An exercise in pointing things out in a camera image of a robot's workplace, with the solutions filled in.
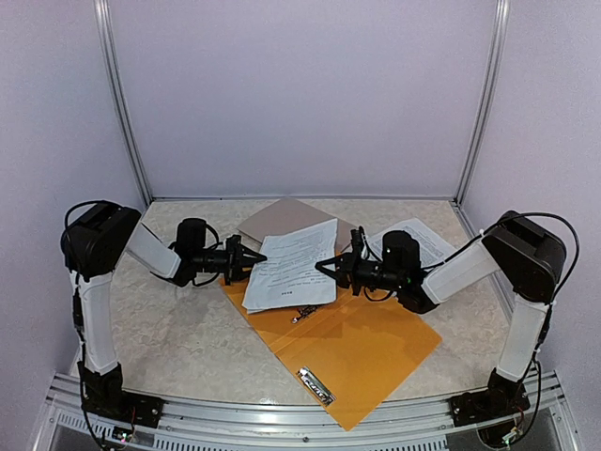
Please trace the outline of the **pink-brown file folder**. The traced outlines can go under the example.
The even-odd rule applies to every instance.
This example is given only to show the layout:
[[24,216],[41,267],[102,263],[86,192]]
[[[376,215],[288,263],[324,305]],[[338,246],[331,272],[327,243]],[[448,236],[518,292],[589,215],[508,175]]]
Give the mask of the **pink-brown file folder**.
[[337,220],[336,253],[342,253],[351,242],[351,230],[357,226],[293,198],[283,198],[253,214],[237,226],[243,235],[262,242],[267,236],[279,236]]

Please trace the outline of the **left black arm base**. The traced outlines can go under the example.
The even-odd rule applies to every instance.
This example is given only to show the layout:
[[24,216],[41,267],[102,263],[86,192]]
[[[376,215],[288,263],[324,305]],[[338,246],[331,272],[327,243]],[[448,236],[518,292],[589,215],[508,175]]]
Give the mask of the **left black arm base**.
[[165,400],[124,390],[121,364],[100,374],[79,362],[78,370],[86,412],[135,426],[158,427]]

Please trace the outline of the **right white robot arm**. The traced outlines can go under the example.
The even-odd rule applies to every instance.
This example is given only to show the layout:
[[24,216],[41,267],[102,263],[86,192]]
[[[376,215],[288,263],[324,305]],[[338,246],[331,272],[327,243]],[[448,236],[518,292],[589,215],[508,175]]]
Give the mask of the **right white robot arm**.
[[516,403],[531,362],[545,341],[551,309],[570,275],[560,237],[536,223],[538,213],[506,211],[450,256],[430,266],[421,245],[407,231],[392,230],[381,256],[367,257],[361,229],[351,232],[350,251],[318,261],[316,269],[353,295],[384,290],[409,312],[423,315],[484,280],[498,283],[511,304],[510,326],[501,356],[482,393],[480,407],[499,417]]

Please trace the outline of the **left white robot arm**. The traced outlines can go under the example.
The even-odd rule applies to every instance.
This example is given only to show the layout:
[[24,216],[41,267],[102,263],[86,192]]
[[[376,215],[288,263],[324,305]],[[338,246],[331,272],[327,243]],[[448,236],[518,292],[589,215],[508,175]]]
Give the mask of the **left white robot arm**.
[[141,220],[140,211],[108,200],[77,204],[75,220],[64,220],[60,246],[73,289],[73,322],[82,346],[78,364],[84,396],[114,418],[131,409],[122,390],[110,313],[110,289],[117,263],[128,254],[161,280],[183,288],[196,286],[200,273],[227,285],[249,278],[267,257],[248,248],[239,235],[207,245],[216,230],[200,218],[177,226],[174,242],[165,244]]

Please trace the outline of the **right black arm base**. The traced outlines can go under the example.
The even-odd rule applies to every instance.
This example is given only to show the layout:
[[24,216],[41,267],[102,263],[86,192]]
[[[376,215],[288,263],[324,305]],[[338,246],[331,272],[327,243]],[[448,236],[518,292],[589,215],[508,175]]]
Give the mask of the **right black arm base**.
[[490,373],[485,389],[464,392],[450,397],[448,404],[455,427],[502,418],[525,412],[530,406],[524,379],[529,367],[513,381],[502,376],[497,368]]

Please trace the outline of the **white printed sheet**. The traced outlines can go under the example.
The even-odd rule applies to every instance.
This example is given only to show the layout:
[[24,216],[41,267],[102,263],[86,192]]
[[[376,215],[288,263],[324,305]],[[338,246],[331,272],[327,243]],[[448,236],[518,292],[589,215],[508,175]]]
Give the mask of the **white printed sheet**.
[[334,256],[337,219],[279,236],[267,236],[260,253],[267,259],[254,265],[242,306],[248,313],[303,305],[333,303],[334,280],[316,269]]

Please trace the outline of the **orange folder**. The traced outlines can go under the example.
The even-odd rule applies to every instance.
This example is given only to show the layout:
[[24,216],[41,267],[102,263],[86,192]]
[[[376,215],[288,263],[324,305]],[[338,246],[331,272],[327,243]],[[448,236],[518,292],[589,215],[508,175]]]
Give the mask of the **orange folder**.
[[392,394],[441,343],[440,335],[392,300],[370,302],[340,289],[306,318],[297,308],[247,313],[246,283],[224,293],[292,373],[307,368],[331,392],[326,412],[346,431]]

